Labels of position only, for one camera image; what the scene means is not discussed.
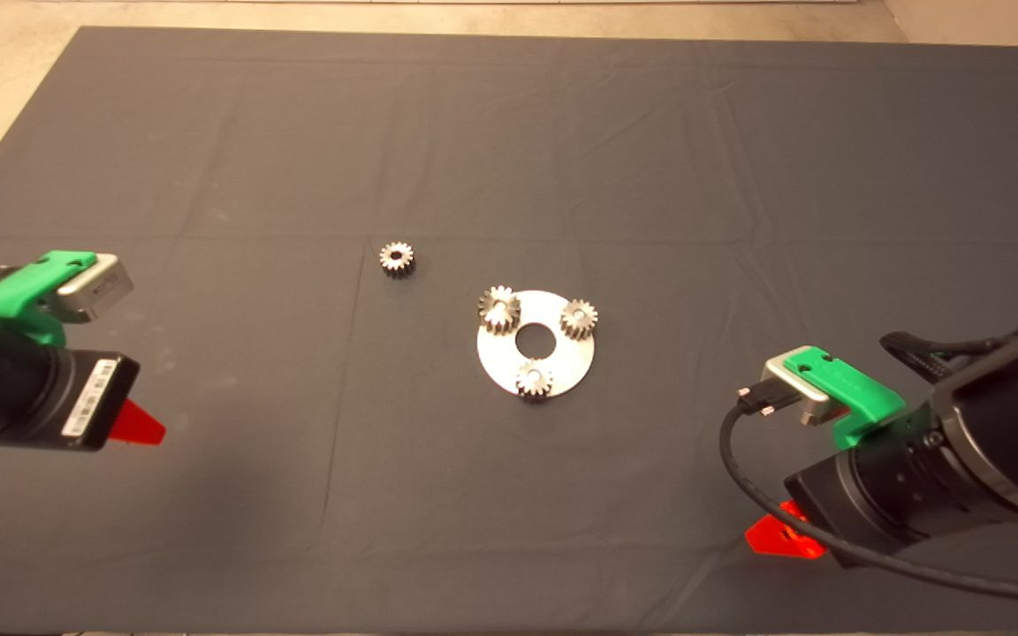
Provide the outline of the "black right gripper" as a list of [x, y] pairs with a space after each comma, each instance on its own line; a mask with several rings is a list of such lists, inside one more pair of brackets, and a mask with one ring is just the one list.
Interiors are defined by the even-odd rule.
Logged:
[[[948, 494], [931, 464], [940, 424], [892, 424], [787, 476], [784, 486], [807, 520], [841, 540], [896, 555], [948, 533]], [[746, 531], [760, 555], [819, 559], [828, 548], [772, 514]]]

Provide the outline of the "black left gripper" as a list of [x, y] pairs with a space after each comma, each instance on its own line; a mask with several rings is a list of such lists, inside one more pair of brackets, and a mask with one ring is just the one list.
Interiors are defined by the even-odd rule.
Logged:
[[118, 352], [54, 350], [51, 385], [32, 418], [44, 450], [99, 451], [110, 440], [159, 446], [166, 427], [129, 398], [139, 362]]

